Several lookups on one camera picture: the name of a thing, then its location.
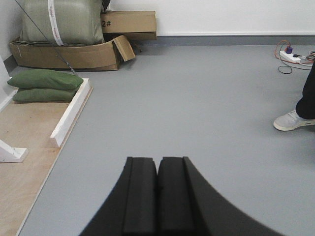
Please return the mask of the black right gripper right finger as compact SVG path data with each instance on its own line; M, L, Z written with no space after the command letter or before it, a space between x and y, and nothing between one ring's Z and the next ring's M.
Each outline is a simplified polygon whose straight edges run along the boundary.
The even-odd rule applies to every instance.
M164 157L158 169L160 236L278 236L223 197L188 157Z

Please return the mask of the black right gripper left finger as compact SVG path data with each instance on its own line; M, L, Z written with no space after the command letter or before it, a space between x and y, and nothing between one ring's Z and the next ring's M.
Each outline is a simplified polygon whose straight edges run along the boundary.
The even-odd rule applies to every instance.
M152 158L128 157L109 196L82 236L154 236L157 171Z

